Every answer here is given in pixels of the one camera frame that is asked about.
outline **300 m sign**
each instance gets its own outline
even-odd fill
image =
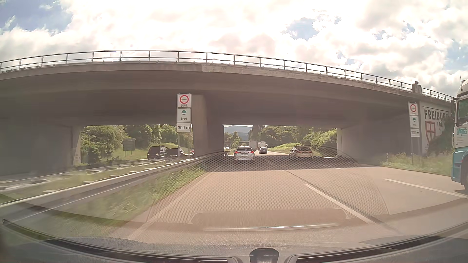
[[[191,123],[177,123],[177,132],[190,132]]]

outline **white car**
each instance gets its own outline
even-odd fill
[[[250,146],[237,147],[234,152],[234,160],[255,160],[255,152]]]
[[[290,151],[289,153],[290,159],[313,158],[314,156],[314,152],[309,146],[294,146],[289,151]]]

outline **black suv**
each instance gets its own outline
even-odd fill
[[[148,150],[148,160],[158,159],[166,156],[166,147],[164,145],[160,146],[151,146]]]
[[[166,156],[167,157],[177,157],[179,154],[179,156],[184,156],[185,153],[182,149],[180,148],[167,148],[166,149]]]

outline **concrete bridge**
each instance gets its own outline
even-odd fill
[[[0,63],[0,175],[79,163],[85,125],[175,124],[178,93],[193,94],[197,155],[222,149],[223,124],[262,123],[337,128],[338,151],[358,161],[410,151],[408,102],[422,112],[414,151],[424,152],[424,137],[433,136],[427,117],[438,127],[451,99],[366,73],[245,55],[91,51],[21,58]]]

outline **teal truck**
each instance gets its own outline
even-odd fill
[[[468,80],[464,81],[452,99],[453,128],[452,181],[468,190]]]

